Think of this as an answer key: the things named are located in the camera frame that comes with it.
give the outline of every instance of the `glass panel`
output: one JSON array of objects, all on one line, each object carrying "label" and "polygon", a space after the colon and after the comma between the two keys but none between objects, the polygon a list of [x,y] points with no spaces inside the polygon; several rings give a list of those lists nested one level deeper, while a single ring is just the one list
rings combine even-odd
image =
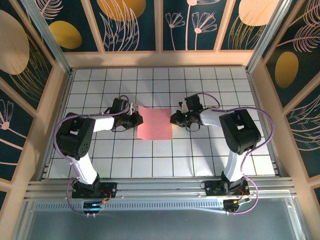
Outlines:
[{"label": "glass panel", "polygon": [[285,198],[262,198],[254,210],[236,216],[199,210],[103,214],[86,218],[63,210],[36,211],[27,239],[297,239]]}]

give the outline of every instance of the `cable connector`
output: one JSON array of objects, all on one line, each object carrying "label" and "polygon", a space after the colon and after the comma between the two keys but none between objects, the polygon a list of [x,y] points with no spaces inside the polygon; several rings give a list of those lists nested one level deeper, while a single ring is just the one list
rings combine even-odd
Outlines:
[{"label": "cable connector", "polygon": [[243,198],[243,199],[240,199],[240,200],[237,201],[237,202],[238,202],[237,204],[240,206],[240,205],[242,205],[242,204],[251,202],[251,198]]}]

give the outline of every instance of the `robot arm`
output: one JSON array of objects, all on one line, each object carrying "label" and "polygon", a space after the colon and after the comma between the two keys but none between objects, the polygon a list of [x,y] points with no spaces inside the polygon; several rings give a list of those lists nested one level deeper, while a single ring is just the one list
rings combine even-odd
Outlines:
[{"label": "robot arm", "polygon": [[190,128],[192,123],[199,126],[220,127],[230,149],[227,165],[221,178],[230,185],[242,179],[242,154],[256,147],[261,134],[247,110],[236,110],[231,113],[204,109],[198,95],[192,95],[180,102],[181,110],[171,116],[170,122],[180,127]]},{"label": "robot arm", "polygon": [[[116,114],[126,108],[127,101],[115,98],[109,114]],[[143,123],[142,116],[136,111],[133,114],[122,113],[113,116],[75,117],[66,120],[59,128],[56,140],[60,151],[72,160],[72,165],[78,173],[75,184],[77,192],[86,196],[97,197],[100,195],[100,177],[92,166],[89,149],[93,133],[99,131],[115,131],[123,126],[126,130]]]}]

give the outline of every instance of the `robotic arm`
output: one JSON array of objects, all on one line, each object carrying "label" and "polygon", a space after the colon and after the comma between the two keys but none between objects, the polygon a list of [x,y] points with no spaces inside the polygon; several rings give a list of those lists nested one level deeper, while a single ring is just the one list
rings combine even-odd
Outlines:
[{"label": "robotic arm", "polygon": [[[116,114],[126,108],[128,101],[115,98],[109,114]],[[76,115],[68,113],[67,117]],[[99,131],[116,131],[123,126],[126,130],[143,123],[143,118],[137,111],[132,114],[122,113],[117,116],[75,117],[66,120],[57,132],[56,140],[60,151],[72,160],[78,172],[78,181],[74,184],[75,191],[80,196],[97,198],[103,190],[99,174],[92,166],[88,151],[93,133]]]},{"label": "robotic arm", "polygon": [[171,118],[172,124],[190,129],[191,124],[220,127],[230,149],[227,165],[220,181],[205,182],[207,196],[241,195],[239,188],[249,194],[247,180],[241,172],[242,154],[256,147],[261,134],[247,110],[212,111],[204,109],[198,95],[192,95],[179,102],[181,107]]}]

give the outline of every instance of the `pink paper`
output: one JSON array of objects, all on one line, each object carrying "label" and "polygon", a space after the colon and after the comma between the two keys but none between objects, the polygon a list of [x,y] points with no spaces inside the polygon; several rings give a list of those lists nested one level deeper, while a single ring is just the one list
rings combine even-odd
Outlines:
[{"label": "pink paper", "polygon": [[146,108],[139,106],[143,124],[138,126],[137,137],[143,140],[172,140],[170,108]]}]

